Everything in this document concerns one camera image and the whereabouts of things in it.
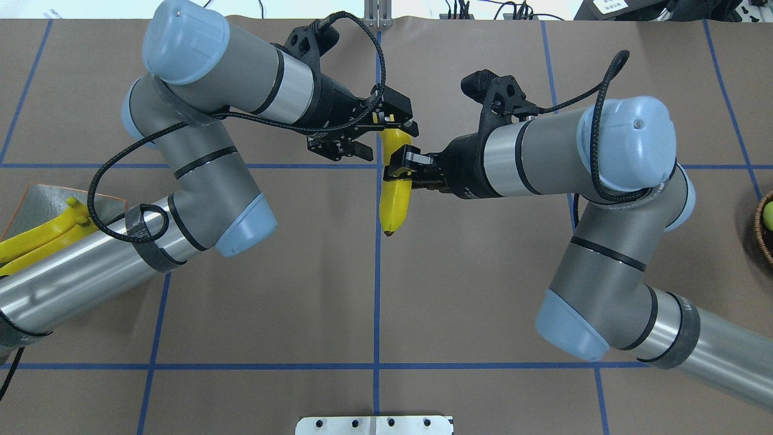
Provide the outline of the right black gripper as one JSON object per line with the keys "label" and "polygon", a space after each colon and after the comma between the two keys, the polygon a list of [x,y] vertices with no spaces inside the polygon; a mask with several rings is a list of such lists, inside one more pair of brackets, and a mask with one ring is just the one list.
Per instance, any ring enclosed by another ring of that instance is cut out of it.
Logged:
{"label": "right black gripper", "polygon": [[484,149],[478,133],[455,138],[439,154],[401,146],[390,154],[383,181],[440,182],[434,189],[463,200],[500,198],[486,177]]}

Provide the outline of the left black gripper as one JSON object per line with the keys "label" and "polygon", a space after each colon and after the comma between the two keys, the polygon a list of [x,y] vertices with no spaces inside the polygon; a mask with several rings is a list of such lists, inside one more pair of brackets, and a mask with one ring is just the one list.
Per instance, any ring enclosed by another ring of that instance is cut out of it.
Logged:
{"label": "left black gripper", "polygon": [[[331,127],[342,126],[361,115],[370,104],[366,98],[356,97],[342,83],[326,75],[313,76],[314,88],[307,107],[307,127],[320,127],[323,132],[307,134],[307,150],[328,160],[357,157],[373,162],[373,149],[347,136],[335,140],[323,140]],[[373,113],[376,126],[384,129],[398,129],[409,136],[418,136],[419,127],[414,121],[411,99],[389,86],[384,86],[379,102]]]}

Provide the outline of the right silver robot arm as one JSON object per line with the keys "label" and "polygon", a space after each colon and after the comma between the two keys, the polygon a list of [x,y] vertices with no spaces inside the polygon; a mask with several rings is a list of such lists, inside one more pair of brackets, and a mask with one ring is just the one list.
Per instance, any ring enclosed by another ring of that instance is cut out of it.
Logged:
{"label": "right silver robot arm", "polygon": [[725,393],[771,409],[771,339],[644,283],[663,234],[691,215],[696,192],[676,160],[665,105],[649,96],[608,100],[601,138],[601,185],[638,200],[605,200],[591,176],[594,108],[519,122],[490,110],[478,131],[422,154],[403,145],[390,155],[384,181],[462,199],[579,193],[588,200],[535,326],[570,355],[599,361],[610,349],[653,368],[674,369]]}

